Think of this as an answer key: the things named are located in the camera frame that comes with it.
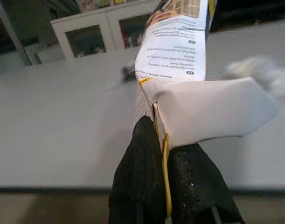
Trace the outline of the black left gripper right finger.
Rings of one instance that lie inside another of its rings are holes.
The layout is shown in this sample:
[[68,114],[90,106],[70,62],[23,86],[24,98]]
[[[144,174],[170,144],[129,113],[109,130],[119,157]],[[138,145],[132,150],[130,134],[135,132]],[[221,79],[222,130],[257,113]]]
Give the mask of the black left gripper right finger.
[[173,224],[243,224],[218,167],[199,144],[176,147],[168,158]]

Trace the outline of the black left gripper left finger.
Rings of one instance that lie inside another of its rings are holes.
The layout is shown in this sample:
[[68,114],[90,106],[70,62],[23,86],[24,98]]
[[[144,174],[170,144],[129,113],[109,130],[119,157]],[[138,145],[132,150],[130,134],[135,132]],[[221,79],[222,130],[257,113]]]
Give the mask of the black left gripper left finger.
[[162,154],[150,117],[143,116],[119,163],[109,197],[111,224],[163,224],[167,217]]

